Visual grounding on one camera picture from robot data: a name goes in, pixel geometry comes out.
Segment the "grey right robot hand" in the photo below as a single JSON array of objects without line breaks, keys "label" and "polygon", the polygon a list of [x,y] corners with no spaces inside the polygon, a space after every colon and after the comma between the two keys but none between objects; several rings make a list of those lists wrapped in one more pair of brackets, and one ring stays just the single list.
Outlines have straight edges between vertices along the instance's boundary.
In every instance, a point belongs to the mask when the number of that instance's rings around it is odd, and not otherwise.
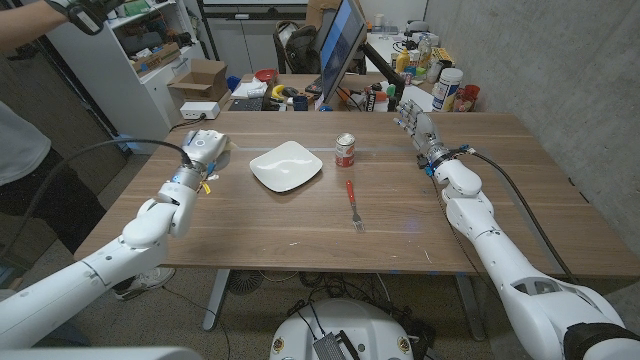
[{"label": "grey right robot hand", "polygon": [[401,101],[396,109],[399,118],[394,123],[410,136],[418,151],[418,167],[433,176],[443,162],[453,157],[453,152],[444,146],[436,124],[414,100]]}]

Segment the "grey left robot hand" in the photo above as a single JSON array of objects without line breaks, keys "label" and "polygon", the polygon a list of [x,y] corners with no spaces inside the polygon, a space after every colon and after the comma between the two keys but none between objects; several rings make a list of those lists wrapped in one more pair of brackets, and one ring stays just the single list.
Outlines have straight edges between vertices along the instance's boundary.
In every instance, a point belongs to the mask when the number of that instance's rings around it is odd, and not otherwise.
[{"label": "grey left robot hand", "polygon": [[215,130],[192,130],[182,143],[182,150],[190,162],[176,169],[171,183],[197,190],[215,172],[224,169],[231,160],[231,151],[237,146],[230,138]]}]

